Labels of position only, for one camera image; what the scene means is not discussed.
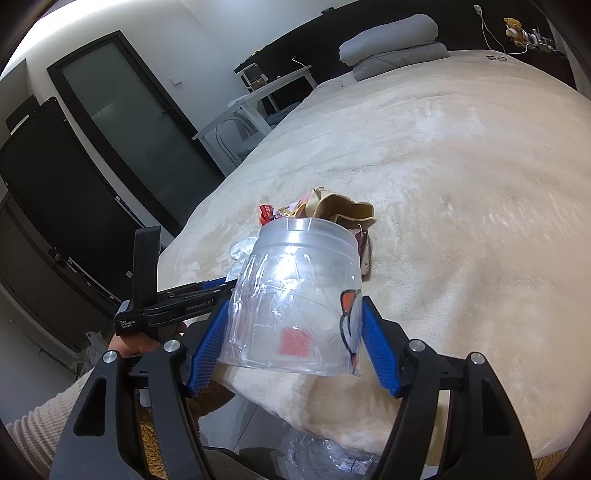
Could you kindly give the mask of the beige knit sleeve forearm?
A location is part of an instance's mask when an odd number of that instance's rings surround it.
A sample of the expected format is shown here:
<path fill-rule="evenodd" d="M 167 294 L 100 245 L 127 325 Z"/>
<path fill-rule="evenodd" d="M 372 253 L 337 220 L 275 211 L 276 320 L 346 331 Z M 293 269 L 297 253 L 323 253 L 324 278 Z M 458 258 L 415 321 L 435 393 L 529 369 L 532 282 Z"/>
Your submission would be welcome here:
<path fill-rule="evenodd" d="M 49 478 L 60 436 L 92 373 L 88 371 L 69 388 L 6 426 L 17 448 L 43 479 Z"/>

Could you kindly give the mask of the person's left hand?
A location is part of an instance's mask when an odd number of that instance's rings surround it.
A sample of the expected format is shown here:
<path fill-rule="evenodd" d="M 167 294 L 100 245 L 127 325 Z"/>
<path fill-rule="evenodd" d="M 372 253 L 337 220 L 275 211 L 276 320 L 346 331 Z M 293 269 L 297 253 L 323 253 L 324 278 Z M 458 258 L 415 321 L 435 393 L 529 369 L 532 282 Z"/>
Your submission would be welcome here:
<path fill-rule="evenodd" d="M 138 332 L 119 336 L 114 334 L 108 344 L 108 351 L 117 352 L 122 358 L 146 355 L 160 346 L 160 333 L 170 333 L 171 326 L 151 328 L 146 333 Z"/>

